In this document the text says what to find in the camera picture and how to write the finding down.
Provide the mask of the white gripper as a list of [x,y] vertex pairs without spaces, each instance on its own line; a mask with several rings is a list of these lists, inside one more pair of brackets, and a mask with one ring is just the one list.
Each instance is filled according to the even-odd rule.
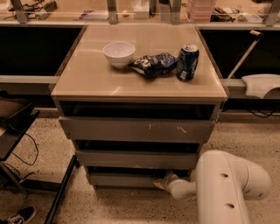
[[[190,174],[191,182],[196,181],[196,171],[193,170]],[[168,193],[179,193],[179,187],[182,184],[182,179],[174,173],[167,174],[163,180],[161,178],[153,181],[153,185],[161,190],[166,190]]]

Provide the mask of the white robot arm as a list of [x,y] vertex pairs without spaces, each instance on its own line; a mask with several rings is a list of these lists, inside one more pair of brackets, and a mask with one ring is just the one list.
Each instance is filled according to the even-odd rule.
[[198,224],[250,224],[248,200],[262,200],[270,193],[270,175],[259,164],[222,150],[199,157],[193,182],[168,172],[154,186],[176,200],[197,200]]

